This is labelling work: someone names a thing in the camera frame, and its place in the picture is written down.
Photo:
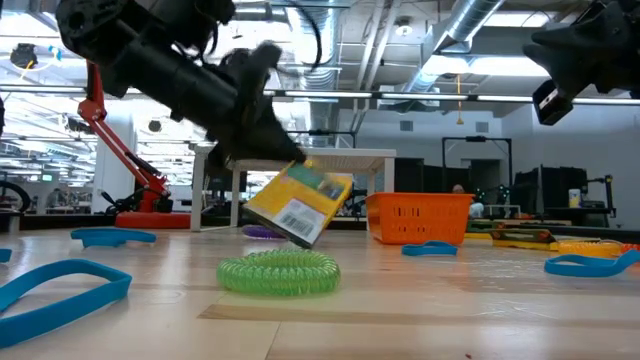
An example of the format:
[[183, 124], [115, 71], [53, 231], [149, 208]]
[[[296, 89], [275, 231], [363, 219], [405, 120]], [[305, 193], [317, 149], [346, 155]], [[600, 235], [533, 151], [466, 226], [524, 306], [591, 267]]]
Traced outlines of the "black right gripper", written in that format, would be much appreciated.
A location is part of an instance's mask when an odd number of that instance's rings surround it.
[[522, 51], [550, 76], [532, 95], [542, 125], [561, 120], [590, 85], [640, 99], [640, 0], [592, 0], [571, 24], [535, 32]]

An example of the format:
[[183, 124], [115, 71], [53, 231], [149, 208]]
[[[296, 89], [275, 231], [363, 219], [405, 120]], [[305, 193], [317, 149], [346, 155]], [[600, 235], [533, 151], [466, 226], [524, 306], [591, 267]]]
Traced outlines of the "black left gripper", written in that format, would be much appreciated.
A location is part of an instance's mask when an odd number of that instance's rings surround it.
[[[240, 135], [253, 125], [257, 104], [270, 70], [277, 66], [282, 49], [273, 42], [262, 42], [254, 50], [237, 48], [227, 53], [220, 65], [234, 81], [237, 97], [231, 112], [233, 134]], [[282, 129], [252, 130], [238, 140], [219, 140], [211, 131], [207, 139], [216, 145], [210, 152], [212, 164], [223, 165], [233, 160], [270, 160], [304, 163], [306, 153]]]

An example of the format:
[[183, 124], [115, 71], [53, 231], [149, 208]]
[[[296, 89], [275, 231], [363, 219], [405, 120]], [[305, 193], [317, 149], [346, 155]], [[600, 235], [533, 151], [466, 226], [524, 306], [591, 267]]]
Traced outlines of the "yellow crayon box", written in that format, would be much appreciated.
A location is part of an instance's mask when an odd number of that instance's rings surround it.
[[292, 162], [243, 205], [243, 211], [293, 244], [313, 248], [351, 194], [353, 177], [312, 161]]
[[491, 240], [491, 232], [496, 224], [490, 221], [469, 220], [465, 237], [473, 239]]
[[489, 232], [496, 247], [555, 251], [556, 240], [546, 229], [495, 229]]

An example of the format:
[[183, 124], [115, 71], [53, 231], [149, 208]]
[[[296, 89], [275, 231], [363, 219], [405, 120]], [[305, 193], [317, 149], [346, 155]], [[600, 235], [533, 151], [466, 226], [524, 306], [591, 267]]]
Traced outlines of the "red desk lamp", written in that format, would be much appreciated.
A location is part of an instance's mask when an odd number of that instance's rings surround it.
[[106, 123], [104, 92], [98, 67], [90, 61], [87, 66], [86, 97], [78, 106], [78, 114], [111, 152], [134, 176], [140, 187], [124, 199], [113, 200], [106, 192], [101, 196], [111, 204], [115, 226], [137, 229], [188, 229], [190, 215], [175, 213], [167, 177], [145, 160], [135, 155]]

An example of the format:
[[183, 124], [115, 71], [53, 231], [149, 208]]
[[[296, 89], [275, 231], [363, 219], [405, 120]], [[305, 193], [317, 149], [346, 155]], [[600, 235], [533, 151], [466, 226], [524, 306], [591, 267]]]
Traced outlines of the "white perforated metal riser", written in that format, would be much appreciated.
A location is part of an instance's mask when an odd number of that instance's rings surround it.
[[[190, 231], [212, 231], [213, 227], [203, 228], [201, 213], [203, 209], [203, 190], [205, 163], [208, 153], [213, 149], [212, 144], [196, 144], [193, 180], [192, 206], [190, 216]], [[395, 190], [395, 158], [394, 149], [362, 149], [362, 148], [304, 148], [307, 159], [320, 169], [339, 174], [366, 174], [367, 193], [376, 191], [376, 175], [384, 175], [383, 191]], [[234, 228], [239, 223], [240, 177], [243, 171], [279, 171], [284, 167], [282, 162], [271, 160], [240, 160], [232, 162], [228, 168], [232, 171], [232, 198], [229, 227]]]

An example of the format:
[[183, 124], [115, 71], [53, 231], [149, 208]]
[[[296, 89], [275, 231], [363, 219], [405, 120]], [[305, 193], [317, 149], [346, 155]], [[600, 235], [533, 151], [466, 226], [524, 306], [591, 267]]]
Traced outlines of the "black monitor block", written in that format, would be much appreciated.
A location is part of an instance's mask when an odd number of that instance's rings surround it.
[[587, 171], [576, 167], [539, 166], [515, 174], [510, 203], [523, 213], [545, 212], [547, 208], [566, 208], [569, 191], [587, 187]]

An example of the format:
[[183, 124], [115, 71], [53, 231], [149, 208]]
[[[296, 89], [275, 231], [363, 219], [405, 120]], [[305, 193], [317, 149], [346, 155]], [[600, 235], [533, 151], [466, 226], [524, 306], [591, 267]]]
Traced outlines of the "long ceiling light bar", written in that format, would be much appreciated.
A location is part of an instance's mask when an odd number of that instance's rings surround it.
[[[80, 95], [85, 93], [81, 86], [63, 85], [18, 85], [0, 84], [0, 92], [41, 93], [54, 95]], [[394, 101], [452, 101], [452, 102], [495, 102], [532, 103], [531, 96], [444, 94], [444, 93], [399, 93], [379, 91], [322, 91], [322, 90], [265, 90], [267, 96], [303, 99], [375, 99]]]

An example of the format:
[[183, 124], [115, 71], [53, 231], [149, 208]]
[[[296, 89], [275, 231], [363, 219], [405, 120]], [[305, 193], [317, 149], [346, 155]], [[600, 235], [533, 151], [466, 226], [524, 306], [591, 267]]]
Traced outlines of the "orange plastic basket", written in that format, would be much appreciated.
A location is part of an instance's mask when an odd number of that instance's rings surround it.
[[453, 193], [375, 193], [365, 199], [370, 236], [386, 245], [464, 242], [473, 196]]

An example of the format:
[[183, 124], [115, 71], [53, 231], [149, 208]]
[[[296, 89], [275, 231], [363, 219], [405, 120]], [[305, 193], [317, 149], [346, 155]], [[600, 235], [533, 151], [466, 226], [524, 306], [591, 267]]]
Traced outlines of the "person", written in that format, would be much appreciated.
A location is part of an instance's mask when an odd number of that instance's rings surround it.
[[[452, 188], [454, 194], [465, 194], [465, 189], [460, 184], [455, 184]], [[472, 200], [469, 208], [470, 218], [482, 218], [484, 215], [484, 204], [478, 200]]]

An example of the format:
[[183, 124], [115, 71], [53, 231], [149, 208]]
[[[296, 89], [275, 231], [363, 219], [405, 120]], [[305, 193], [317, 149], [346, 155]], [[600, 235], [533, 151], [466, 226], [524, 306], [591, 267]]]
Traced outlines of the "black hoop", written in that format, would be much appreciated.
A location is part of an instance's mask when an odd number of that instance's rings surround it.
[[0, 180], [0, 212], [24, 213], [30, 206], [31, 198], [22, 187]]

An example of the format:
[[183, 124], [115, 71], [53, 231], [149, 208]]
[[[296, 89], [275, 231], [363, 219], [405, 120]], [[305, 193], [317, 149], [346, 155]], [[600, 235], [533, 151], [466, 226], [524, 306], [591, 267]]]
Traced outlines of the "black gantry frame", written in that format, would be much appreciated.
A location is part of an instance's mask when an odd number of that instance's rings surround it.
[[441, 181], [442, 181], [442, 191], [448, 192], [449, 187], [447, 186], [447, 163], [446, 157], [447, 152], [449, 151], [446, 147], [448, 141], [464, 141], [466, 143], [484, 143], [491, 142], [496, 147], [500, 148], [497, 143], [504, 142], [507, 145], [507, 164], [508, 164], [508, 184], [509, 187], [513, 186], [514, 183], [514, 174], [513, 174], [513, 144], [511, 138], [496, 138], [496, 137], [486, 137], [486, 136], [465, 136], [465, 137], [442, 137], [441, 138]]

